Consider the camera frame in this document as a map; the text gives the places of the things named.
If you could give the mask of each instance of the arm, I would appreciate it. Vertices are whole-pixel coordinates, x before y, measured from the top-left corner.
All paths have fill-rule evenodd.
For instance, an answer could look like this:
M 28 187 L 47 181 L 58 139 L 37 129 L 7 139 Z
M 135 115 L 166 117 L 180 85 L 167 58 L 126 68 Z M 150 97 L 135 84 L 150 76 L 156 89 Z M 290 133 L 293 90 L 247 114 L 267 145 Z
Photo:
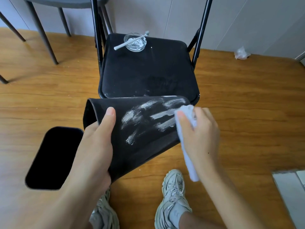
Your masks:
M 192 129 L 178 112 L 185 150 L 228 229 L 266 229 L 218 163 L 219 129 L 208 108 L 194 108 L 197 127 Z
M 114 108 L 108 108 L 100 126 L 95 122 L 86 128 L 58 200 L 44 212 L 35 229 L 86 227 L 98 199 L 111 184 L 108 168 L 115 120 Z

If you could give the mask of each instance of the left hand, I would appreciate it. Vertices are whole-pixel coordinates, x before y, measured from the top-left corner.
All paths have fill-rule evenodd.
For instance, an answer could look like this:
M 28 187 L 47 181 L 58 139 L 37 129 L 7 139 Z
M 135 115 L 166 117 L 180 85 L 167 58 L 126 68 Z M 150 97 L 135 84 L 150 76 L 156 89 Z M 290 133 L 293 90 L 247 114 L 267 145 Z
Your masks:
M 108 168 L 112 160 L 111 133 L 115 121 L 116 112 L 109 107 L 100 125 L 95 122 L 86 127 L 63 188 L 97 197 L 105 193 L 111 184 Z

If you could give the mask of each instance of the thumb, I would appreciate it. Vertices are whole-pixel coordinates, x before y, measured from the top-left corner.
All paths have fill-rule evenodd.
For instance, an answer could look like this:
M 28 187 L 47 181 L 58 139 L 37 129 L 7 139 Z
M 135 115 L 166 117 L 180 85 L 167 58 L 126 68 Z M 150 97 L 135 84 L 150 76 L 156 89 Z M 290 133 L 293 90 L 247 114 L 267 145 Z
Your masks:
M 177 111 L 177 116 L 181 125 L 183 140 L 188 141 L 192 138 L 194 133 L 191 123 L 182 111 Z
M 116 121 L 116 113 L 113 107 L 107 108 L 107 111 L 102 119 L 101 124 L 95 133 L 101 136 L 102 139 L 110 139 L 113 127 Z

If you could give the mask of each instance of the white sock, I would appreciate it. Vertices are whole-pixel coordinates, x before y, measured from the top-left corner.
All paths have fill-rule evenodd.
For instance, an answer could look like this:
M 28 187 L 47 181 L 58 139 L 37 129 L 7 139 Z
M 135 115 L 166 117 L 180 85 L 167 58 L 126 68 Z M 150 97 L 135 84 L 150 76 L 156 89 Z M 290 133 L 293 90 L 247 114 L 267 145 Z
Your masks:
M 93 229 L 102 229 L 104 226 L 102 216 L 97 211 L 91 214 L 89 222 L 91 223 Z
M 173 208 L 170 210 L 169 219 L 170 219 L 171 223 L 177 229 L 179 229 L 179 220 L 180 220 L 180 217 L 186 211 L 189 212 L 189 210 L 186 207 L 182 206 L 178 202 L 176 202 L 174 204 Z

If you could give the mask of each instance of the chair seat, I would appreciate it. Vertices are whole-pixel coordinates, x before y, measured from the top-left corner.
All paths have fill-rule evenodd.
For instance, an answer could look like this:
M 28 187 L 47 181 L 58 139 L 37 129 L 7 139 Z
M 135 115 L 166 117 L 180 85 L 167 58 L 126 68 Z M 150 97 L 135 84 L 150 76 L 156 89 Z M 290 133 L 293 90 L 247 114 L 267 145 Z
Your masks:
M 91 8 L 90 0 L 26 0 L 34 3 L 71 9 L 87 9 Z M 109 0 L 97 0 L 98 4 L 106 4 Z
M 101 98 L 185 96 L 192 104 L 198 102 L 199 89 L 184 42 L 146 37 L 141 52 L 126 47 L 115 51 L 124 36 L 107 38 L 98 88 Z

